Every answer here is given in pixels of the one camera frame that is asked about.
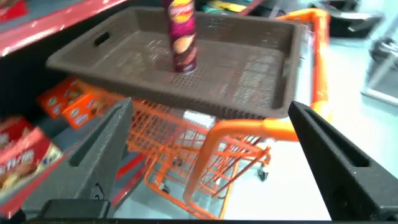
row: basket handle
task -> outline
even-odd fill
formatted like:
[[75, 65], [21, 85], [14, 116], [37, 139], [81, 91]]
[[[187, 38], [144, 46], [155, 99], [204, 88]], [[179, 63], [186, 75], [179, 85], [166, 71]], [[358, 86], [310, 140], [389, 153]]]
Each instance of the basket handle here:
[[[278, 17], [279, 20], [299, 20], [312, 22], [315, 33], [314, 53], [315, 67], [313, 69], [313, 90], [311, 108], [326, 120], [330, 120], [331, 112], [328, 105], [328, 88], [326, 80], [326, 50], [329, 39], [329, 15], [321, 9], [303, 9]], [[192, 201], [196, 187], [212, 155], [224, 136], [230, 134], [245, 134], [252, 136], [272, 137], [276, 140], [298, 141], [290, 120], [267, 118], [265, 120], [227, 120], [221, 121], [209, 130], [200, 149], [195, 166], [183, 193], [187, 205], [200, 213], [206, 213]]]

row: red shelf edge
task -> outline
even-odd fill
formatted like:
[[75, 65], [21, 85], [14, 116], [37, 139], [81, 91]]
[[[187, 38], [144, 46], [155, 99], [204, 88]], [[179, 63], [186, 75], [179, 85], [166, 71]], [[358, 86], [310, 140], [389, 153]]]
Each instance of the red shelf edge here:
[[86, 0], [0, 33], [0, 57], [127, 0]]

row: basket handle hole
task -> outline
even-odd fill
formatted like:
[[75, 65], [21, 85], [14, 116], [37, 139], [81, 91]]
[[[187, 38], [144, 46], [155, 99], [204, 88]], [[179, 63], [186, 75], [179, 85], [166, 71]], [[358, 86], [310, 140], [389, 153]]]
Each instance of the basket handle hole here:
[[105, 32], [94, 40], [94, 46], [98, 47], [111, 37], [109, 32]]

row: shopping cart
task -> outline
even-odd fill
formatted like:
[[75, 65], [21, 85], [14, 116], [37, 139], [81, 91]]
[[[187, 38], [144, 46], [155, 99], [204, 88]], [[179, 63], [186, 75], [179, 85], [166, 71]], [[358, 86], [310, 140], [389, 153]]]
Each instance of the shopping cart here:
[[[312, 22], [315, 42], [312, 109], [330, 120], [326, 87], [325, 50], [328, 44], [328, 14], [319, 9], [291, 12], [277, 19]], [[129, 150], [147, 156], [146, 185], [197, 218], [222, 218], [205, 210], [198, 198], [228, 198], [230, 185], [257, 162], [269, 164], [270, 144], [265, 149], [256, 147], [254, 136], [296, 141], [290, 121], [224, 120], [207, 130], [198, 124], [172, 115], [176, 110], [149, 102], [134, 105], [136, 117], [127, 140]], [[238, 170], [241, 160], [249, 160]], [[172, 193], [168, 184], [185, 189], [183, 197]]]

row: chip can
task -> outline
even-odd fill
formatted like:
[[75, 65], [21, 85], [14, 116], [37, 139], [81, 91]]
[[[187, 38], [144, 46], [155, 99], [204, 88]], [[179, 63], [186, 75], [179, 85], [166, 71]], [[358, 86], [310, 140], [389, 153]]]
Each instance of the chip can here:
[[190, 73], [197, 67], [195, 3], [193, 0], [164, 0], [169, 19], [169, 37], [174, 69]]

